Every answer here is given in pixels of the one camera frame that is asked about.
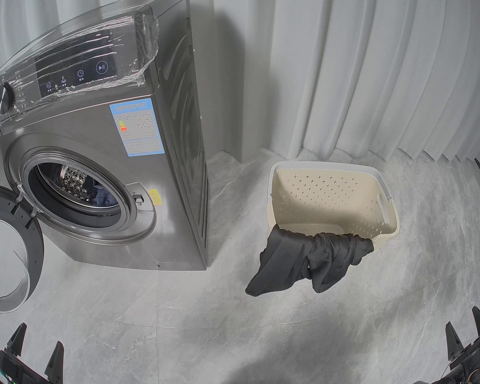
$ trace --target beige plastic basket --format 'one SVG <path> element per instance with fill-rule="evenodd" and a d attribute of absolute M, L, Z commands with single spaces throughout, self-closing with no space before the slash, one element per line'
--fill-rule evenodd
<path fill-rule="evenodd" d="M 306 235 L 353 233 L 380 245 L 399 231 L 379 171 L 356 164 L 282 161 L 270 172 L 268 224 Z"/>

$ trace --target display panel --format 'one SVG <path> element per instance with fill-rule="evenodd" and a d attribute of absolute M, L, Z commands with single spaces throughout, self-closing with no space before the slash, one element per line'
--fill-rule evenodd
<path fill-rule="evenodd" d="M 111 30 L 92 32 L 46 51 L 35 59 L 41 96 L 114 77 L 114 56 Z"/>

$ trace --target black garment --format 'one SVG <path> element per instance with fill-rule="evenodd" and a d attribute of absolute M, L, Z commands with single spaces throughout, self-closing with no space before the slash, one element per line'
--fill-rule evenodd
<path fill-rule="evenodd" d="M 372 240 L 359 235 L 307 236 L 275 225 L 260 254 L 260 269 L 245 292 L 259 296 L 282 291 L 304 278 L 312 280 L 315 292 L 324 292 L 345 276 L 350 265 L 358 265 L 372 251 Z"/>

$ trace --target basket handle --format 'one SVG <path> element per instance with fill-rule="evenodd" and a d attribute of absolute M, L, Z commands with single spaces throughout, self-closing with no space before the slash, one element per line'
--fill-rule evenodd
<path fill-rule="evenodd" d="M 384 215 L 384 222 L 385 224 L 390 223 L 390 216 L 388 215 L 387 210 L 387 202 L 385 201 L 385 196 L 382 193 L 379 193 L 377 196 L 378 204 L 380 204 L 380 209 L 382 210 L 382 214 Z"/>

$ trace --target control panel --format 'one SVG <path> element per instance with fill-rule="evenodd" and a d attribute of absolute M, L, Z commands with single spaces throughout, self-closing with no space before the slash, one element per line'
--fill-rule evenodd
<path fill-rule="evenodd" d="M 0 124 L 48 103 L 53 97 L 61 98 L 61 90 L 65 88 L 96 89 L 138 72 L 142 55 L 138 29 L 142 24 L 132 16 L 123 18 L 121 23 L 102 25 L 78 31 L 71 37 L 62 36 L 60 31 L 56 36 L 55 31 L 48 36 L 49 43 L 44 48 L 0 74 L 0 84 L 5 90 L 4 98 L 0 99 Z"/>
<path fill-rule="evenodd" d="M 74 85 L 115 78 L 116 50 L 112 30 L 92 32 L 50 49 L 35 58 L 42 97 Z"/>

